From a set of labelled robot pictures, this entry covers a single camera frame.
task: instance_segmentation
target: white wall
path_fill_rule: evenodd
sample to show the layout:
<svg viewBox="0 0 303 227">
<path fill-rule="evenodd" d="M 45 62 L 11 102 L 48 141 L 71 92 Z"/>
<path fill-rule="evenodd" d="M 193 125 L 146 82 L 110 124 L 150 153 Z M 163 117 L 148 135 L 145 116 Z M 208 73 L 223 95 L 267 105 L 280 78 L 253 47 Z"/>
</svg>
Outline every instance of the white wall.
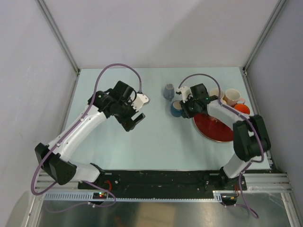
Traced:
<svg viewBox="0 0 303 227">
<path fill-rule="evenodd" d="M 46 0 L 80 68 L 243 66 L 278 0 Z"/>
<path fill-rule="evenodd" d="M 75 74 L 34 0 L 2 0 L 0 21 L 0 226 L 15 206 L 7 225 L 18 227 L 34 147 L 57 135 Z"/>
<path fill-rule="evenodd" d="M 303 2 L 289 1 L 248 70 L 275 163 L 287 172 L 303 213 Z"/>
</svg>

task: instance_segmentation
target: gray mug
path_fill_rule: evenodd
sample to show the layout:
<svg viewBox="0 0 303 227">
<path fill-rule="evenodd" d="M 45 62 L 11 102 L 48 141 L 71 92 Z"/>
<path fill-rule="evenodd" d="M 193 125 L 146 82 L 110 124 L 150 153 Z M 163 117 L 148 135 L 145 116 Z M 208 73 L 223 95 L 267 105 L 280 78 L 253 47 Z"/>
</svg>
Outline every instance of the gray mug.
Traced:
<svg viewBox="0 0 303 227">
<path fill-rule="evenodd" d="M 172 84 L 167 84 L 164 88 L 163 97 L 170 102 L 175 97 L 175 89 Z"/>
</svg>

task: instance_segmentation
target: mug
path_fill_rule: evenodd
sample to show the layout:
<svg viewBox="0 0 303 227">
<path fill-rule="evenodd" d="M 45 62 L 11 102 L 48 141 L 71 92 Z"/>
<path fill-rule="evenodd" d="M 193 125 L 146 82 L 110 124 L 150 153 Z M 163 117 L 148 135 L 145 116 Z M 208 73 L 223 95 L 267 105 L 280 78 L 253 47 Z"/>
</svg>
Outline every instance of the mug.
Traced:
<svg viewBox="0 0 303 227">
<path fill-rule="evenodd" d="M 163 97 L 171 102 L 174 96 L 175 96 L 174 86 L 172 84 L 167 84 L 164 88 Z"/>
<path fill-rule="evenodd" d="M 220 97 L 219 97 L 219 89 L 217 87 L 211 89 L 209 92 L 208 92 L 208 95 L 209 96 L 218 96 L 218 98 L 224 98 L 224 91 L 222 89 L 220 89 Z"/>
<path fill-rule="evenodd" d="M 174 117 L 181 117 L 182 116 L 182 107 L 180 105 L 180 100 L 174 101 L 170 105 L 170 113 Z"/>
<path fill-rule="evenodd" d="M 234 108 L 242 113 L 250 114 L 250 108 L 242 103 L 236 104 Z"/>
<path fill-rule="evenodd" d="M 241 98 L 240 92 L 233 88 L 226 90 L 223 99 L 226 101 L 227 105 L 229 106 L 235 106 L 238 103 L 238 101 L 242 101 L 243 104 L 245 103 L 245 99 Z"/>
</svg>

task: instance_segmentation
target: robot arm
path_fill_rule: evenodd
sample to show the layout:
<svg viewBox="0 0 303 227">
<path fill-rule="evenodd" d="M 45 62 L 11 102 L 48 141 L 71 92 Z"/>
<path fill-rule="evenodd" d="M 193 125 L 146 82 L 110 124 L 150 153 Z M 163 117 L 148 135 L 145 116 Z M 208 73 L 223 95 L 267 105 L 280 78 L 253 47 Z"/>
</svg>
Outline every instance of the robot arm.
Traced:
<svg viewBox="0 0 303 227">
<path fill-rule="evenodd" d="M 92 98 L 88 100 L 88 105 L 83 113 L 89 107 Z M 79 144 L 90 134 L 90 132 L 104 122 L 110 116 L 114 116 L 126 131 L 132 130 L 144 117 L 140 114 L 135 120 L 132 117 L 138 113 L 142 106 L 149 102 L 146 95 L 136 93 L 134 89 L 127 84 L 119 81 L 113 89 L 106 92 L 98 91 L 96 98 L 86 116 L 83 113 L 75 122 L 62 132 L 56 139 L 43 145 L 39 143 L 36 148 L 36 156 L 39 162 L 50 151 L 49 148 L 57 146 L 52 154 L 44 162 L 42 169 L 46 171 L 58 184 L 63 185 L 70 180 L 94 182 L 99 177 L 100 169 L 95 164 L 71 163 L 69 160 Z M 80 120 L 77 127 L 73 128 L 75 123 Z M 58 142 L 66 132 L 72 131 Z"/>
<path fill-rule="evenodd" d="M 219 119 L 233 130 L 233 148 L 235 154 L 233 154 L 230 161 L 220 170 L 223 181 L 237 177 L 249 162 L 260 159 L 261 151 L 256 137 L 255 135 L 249 134 L 251 128 L 240 115 L 249 119 L 256 129 L 263 150 L 267 151 L 270 149 L 271 144 L 261 116 L 249 116 L 237 110 L 232 112 L 222 107 L 217 96 L 209 97 L 203 84 L 198 84 L 193 87 L 181 87 L 177 90 L 177 94 L 182 94 L 180 104 L 183 110 L 183 118 L 192 118 L 199 113 L 207 114 Z"/>
</svg>

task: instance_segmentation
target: table surface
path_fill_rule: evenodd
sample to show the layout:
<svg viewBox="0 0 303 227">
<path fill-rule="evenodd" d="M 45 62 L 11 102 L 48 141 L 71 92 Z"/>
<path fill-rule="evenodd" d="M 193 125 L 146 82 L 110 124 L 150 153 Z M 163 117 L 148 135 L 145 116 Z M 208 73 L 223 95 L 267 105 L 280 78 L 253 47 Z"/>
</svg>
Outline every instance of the table surface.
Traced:
<svg viewBox="0 0 303 227">
<path fill-rule="evenodd" d="M 192 119 L 173 117 L 169 112 L 171 102 L 163 98 L 163 89 L 171 83 L 178 87 L 183 78 L 194 73 L 209 74 L 218 80 L 225 91 L 239 90 L 246 105 L 250 101 L 237 67 L 221 68 L 138 68 L 142 77 L 143 93 L 150 103 L 140 112 L 146 115 L 134 130 L 125 132 L 115 117 L 99 125 L 79 145 L 72 160 L 95 163 L 103 169 L 125 170 L 215 170 L 220 169 L 232 157 L 233 143 L 219 143 L 207 139 L 197 131 Z M 82 112 L 92 96 L 96 78 L 101 69 L 82 69 L 72 101 L 66 125 L 70 125 Z M 139 87 L 138 78 L 129 69 L 108 69 L 99 81 L 98 90 L 113 88 L 117 81 Z M 206 77 L 196 76 L 184 85 L 204 83 L 208 90 L 215 83 Z M 267 158 L 250 169 L 269 169 Z"/>
</svg>

